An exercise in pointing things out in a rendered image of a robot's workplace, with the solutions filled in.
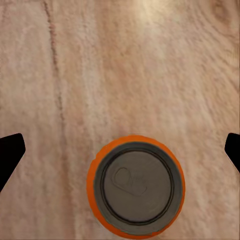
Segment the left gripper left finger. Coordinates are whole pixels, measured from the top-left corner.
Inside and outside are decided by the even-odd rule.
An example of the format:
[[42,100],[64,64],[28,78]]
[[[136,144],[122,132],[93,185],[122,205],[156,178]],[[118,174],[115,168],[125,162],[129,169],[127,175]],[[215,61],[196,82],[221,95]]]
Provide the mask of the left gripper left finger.
[[0,138],[0,192],[26,151],[21,133]]

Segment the can of soda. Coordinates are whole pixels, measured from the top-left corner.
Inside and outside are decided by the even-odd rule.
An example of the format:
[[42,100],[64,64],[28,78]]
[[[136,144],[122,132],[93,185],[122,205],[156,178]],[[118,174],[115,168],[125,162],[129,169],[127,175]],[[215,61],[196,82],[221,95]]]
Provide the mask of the can of soda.
[[88,202],[113,234],[131,240],[163,233],[178,217],[186,195],[183,169],[159,141],[142,135],[114,139],[93,159]]

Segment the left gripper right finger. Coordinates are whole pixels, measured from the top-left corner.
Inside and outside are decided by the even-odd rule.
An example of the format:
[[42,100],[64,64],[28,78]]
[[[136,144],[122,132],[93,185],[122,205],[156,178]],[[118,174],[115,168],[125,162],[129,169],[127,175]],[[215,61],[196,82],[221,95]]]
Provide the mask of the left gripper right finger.
[[240,172],[240,135],[229,133],[226,139],[225,152]]

